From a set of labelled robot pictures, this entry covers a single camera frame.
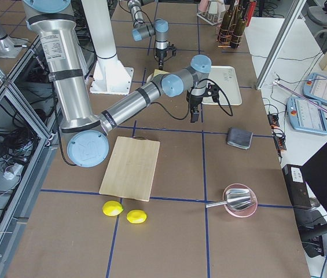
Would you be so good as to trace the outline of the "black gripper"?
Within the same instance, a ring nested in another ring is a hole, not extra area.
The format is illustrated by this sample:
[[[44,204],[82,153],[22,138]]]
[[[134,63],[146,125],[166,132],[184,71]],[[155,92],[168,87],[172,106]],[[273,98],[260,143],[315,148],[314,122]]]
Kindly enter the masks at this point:
[[[190,111],[190,122],[195,123],[199,120],[198,106],[203,100],[205,89],[190,89],[188,92],[188,103]]]
[[[163,69],[163,61],[167,57],[167,48],[165,49],[155,49],[155,57],[158,60],[159,69]]]

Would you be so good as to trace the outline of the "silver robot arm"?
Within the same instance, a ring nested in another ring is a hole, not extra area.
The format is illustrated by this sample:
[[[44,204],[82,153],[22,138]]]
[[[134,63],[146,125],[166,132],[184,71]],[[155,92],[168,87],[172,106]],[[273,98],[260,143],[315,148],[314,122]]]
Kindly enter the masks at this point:
[[[168,22],[163,19],[157,19],[154,22],[144,20],[144,11],[142,6],[152,3],[153,1],[127,1],[128,11],[133,20],[132,36],[135,41],[141,41],[148,37],[155,37],[155,59],[158,62],[158,68],[163,70],[165,59],[169,50],[175,55],[175,47],[168,41]]]
[[[70,1],[24,1],[29,28],[39,35],[64,116],[62,133],[68,137],[67,154],[74,165],[93,167],[109,151],[108,133],[141,112],[160,96],[174,97],[197,89],[208,77],[212,62],[199,54],[190,65],[158,75],[116,104],[95,115],[90,106],[75,39],[76,22]]]

